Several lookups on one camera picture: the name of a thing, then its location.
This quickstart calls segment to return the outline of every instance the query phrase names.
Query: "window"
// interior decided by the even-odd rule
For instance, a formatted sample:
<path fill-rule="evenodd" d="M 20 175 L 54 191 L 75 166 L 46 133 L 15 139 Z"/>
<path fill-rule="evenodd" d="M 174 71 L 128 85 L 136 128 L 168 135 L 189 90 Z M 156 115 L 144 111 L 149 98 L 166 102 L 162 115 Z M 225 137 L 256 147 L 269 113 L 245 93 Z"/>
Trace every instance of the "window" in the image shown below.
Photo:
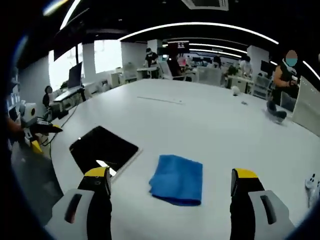
<path fill-rule="evenodd" d="M 79 63 L 83 61 L 83 47 L 78 44 L 78 59 Z M 76 47 L 61 55 L 54 61 L 54 51 L 49 52 L 49 78 L 52 90 L 58 90 L 63 82 L 69 79 L 69 70 L 77 64 Z M 84 64 L 82 63 L 81 77 L 85 77 Z"/>
<path fill-rule="evenodd" d="M 122 68 L 121 42 L 118 40 L 94 41 L 95 73 Z"/>

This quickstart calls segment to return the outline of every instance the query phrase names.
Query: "black ceiling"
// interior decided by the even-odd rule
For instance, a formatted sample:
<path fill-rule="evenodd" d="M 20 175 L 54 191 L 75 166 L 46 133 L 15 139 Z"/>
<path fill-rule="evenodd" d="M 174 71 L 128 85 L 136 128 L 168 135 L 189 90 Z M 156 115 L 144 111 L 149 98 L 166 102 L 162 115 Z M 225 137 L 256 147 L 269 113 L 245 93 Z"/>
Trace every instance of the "black ceiling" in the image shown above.
<path fill-rule="evenodd" d="M 181 0 L 81 0 L 70 19 L 88 10 L 78 21 L 69 24 L 64 32 L 57 34 L 72 2 L 73 0 L 69 0 L 53 15 L 46 17 L 33 28 L 26 46 L 28 54 L 22 55 L 21 66 L 27 66 L 36 58 L 44 56 L 48 49 L 62 48 L 62 45 L 66 48 L 67 45 L 92 41 L 94 38 L 118 39 L 126 35 L 99 33 L 97 37 L 95 31 L 89 34 L 86 33 L 87 30 L 116 29 L 133 33 L 163 24 L 211 22 L 250 29 L 278 41 L 279 45 L 240 30 L 202 25 L 152 30 L 127 38 L 125 41 L 184 37 L 223 39 L 266 49 L 275 59 L 281 58 L 286 51 L 294 49 L 300 58 L 320 72 L 317 62 L 320 53 L 320 21 L 315 1 L 304 4 L 297 0 L 230 0 L 229 11 L 222 11 L 190 10 Z M 72 38 L 71 35 L 76 34 L 75 28 L 78 33 Z M 215 40 L 206 42 L 217 45 Z M 224 42 L 223 45 L 235 47 L 228 42 Z"/>

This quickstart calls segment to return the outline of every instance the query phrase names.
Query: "air conditioner vent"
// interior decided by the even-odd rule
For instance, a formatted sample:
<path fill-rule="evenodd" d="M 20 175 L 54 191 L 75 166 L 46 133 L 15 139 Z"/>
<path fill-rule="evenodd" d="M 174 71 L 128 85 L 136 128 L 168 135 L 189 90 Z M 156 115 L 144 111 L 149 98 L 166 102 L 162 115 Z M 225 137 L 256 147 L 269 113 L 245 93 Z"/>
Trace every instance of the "air conditioner vent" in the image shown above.
<path fill-rule="evenodd" d="M 181 0 L 189 9 L 229 10 L 228 0 Z"/>

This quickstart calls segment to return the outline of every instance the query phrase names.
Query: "microfiber towel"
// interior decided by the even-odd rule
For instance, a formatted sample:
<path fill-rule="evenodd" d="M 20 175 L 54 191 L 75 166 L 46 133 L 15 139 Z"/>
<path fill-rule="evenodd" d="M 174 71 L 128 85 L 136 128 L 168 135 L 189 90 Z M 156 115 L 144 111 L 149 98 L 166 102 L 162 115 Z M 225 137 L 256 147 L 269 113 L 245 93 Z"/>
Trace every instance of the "microfiber towel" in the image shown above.
<path fill-rule="evenodd" d="M 149 184 L 152 196 L 178 206 L 198 206 L 202 199 L 203 165 L 176 155 L 160 155 Z"/>

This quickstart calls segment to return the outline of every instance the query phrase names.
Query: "desk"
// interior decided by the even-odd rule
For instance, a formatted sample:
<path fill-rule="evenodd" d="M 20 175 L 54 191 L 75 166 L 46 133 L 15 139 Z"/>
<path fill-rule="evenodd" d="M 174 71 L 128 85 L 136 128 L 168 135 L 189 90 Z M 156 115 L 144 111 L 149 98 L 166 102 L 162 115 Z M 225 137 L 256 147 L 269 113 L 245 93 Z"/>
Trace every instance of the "desk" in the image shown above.
<path fill-rule="evenodd" d="M 290 120 L 270 121 L 265 110 L 265 100 L 221 87 L 165 79 L 125 84 L 77 107 L 51 144 L 55 174 L 62 192 L 78 187 L 83 174 L 69 147 L 100 125 L 142 149 L 112 182 L 113 240 L 229 239 L 232 168 L 254 171 L 297 225 L 308 212 L 305 179 L 320 174 L 320 141 Z M 160 154 L 203 163 L 200 206 L 150 196 Z"/>
<path fill-rule="evenodd" d="M 86 101 L 86 97 L 85 97 L 85 90 L 82 86 L 77 86 L 77 87 L 73 87 L 71 89 L 67 89 L 64 93 L 62 93 L 61 95 L 57 96 L 53 102 L 54 103 L 59 103 L 60 104 L 60 112 L 63 111 L 63 104 L 62 102 L 66 99 L 71 98 L 72 96 L 74 96 L 75 94 L 81 94 L 82 100 Z"/>
<path fill-rule="evenodd" d="M 151 77 L 151 72 L 157 71 L 157 70 L 158 70 L 158 67 L 156 67 L 156 66 L 138 68 L 136 70 L 136 72 L 137 72 L 137 80 L 141 80 L 141 79 L 144 78 L 143 72 L 148 72 L 150 77 Z"/>

